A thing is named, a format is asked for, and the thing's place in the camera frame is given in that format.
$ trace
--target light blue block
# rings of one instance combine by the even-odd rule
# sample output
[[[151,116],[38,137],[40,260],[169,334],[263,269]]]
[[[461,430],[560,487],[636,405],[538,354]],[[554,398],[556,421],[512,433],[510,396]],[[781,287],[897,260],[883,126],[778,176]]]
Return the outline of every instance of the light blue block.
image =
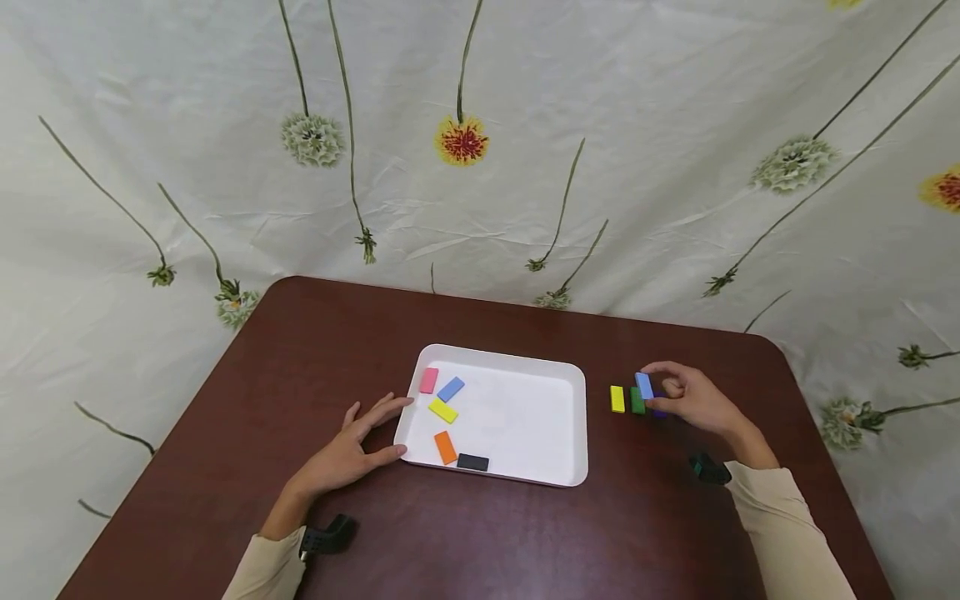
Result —
[[[636,386],[640,389],[640,397],[644,400],[652,400],[655,397],[654,388],[650,385],[650,375],[647,373],[636,374]]]
[[[456,396],[457,392],[464,387],[464,382],[460,380],[460,377],[454,377],[450,379],[449,383],[444,385],[444,388],[437,392],[437,397],[444,402],[449,402],[450,399]]]

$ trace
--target white tray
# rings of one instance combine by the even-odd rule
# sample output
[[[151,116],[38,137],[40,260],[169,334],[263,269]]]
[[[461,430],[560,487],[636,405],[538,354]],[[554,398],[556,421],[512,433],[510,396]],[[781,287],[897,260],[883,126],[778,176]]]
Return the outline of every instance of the white tray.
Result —
[[[440,371],[433,395],[420,393],[428,367]],[[465,385],[448,402],[460,415],[447,424],[427,406],[454,376]],[[408,463],[560,487],[587,479],[587,382],[573,365],[433,344],[407,395],[417,401],[400,414],[394,444],[406,444]],[[444,430],[458,453],[489,458],[489,470],[444,466],[433,440]]]

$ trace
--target hand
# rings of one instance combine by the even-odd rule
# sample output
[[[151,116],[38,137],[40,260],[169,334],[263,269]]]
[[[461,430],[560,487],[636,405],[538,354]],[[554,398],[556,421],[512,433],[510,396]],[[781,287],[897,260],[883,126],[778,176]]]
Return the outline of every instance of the hand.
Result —
[[[669,398],[647,400],[647,406],[653,409],[677,415],[695,427],[725,437],[749,423],[740,409],[697,369],[665,361],[651,363],[641,371],[669,375],[663,380],[663,390]]]
[[[290,480],[294,489],[311,495],[337,490],[360,479],[377,467],[389,465],[403,456],[407,446],[389,445],[372,454],[364,452],[360,443],[374,427],[393,419],[404,406],[413,403],[409,397],[394,398],[393,393],[380,398],[370,411],[357,419],[360,402],[354,402],[344,415],[340,433],[303,465]]]
[[[641,371],[665,372],[663,389],[669,397],[647,400],[655,410],[677,415],[700,429],[723,437],[736,460],[750,468],[779,468],[780,463],[756,425],[702,372],[670,361],[650,363]]]

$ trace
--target beige sleeve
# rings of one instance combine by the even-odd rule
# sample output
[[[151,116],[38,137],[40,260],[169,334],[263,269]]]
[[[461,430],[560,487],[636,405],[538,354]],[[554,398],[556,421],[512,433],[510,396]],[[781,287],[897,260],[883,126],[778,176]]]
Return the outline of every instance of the beige sleeve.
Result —
[[[727,489],[754,545],[767,598],[855,598],[790,471],[737,462],[727,468],[733,476]]]
[[[293,600],[303,578],[301,527],[283,540],[253,536],[223,600]]]

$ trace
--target curtain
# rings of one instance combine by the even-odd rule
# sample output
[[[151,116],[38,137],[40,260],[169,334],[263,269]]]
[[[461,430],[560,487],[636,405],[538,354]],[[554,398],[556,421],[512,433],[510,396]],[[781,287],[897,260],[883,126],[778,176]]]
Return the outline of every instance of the curtain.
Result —
[[[292,274],[765,336],[898,597],[960,589],[960,0],[0,11],[9,597]]]

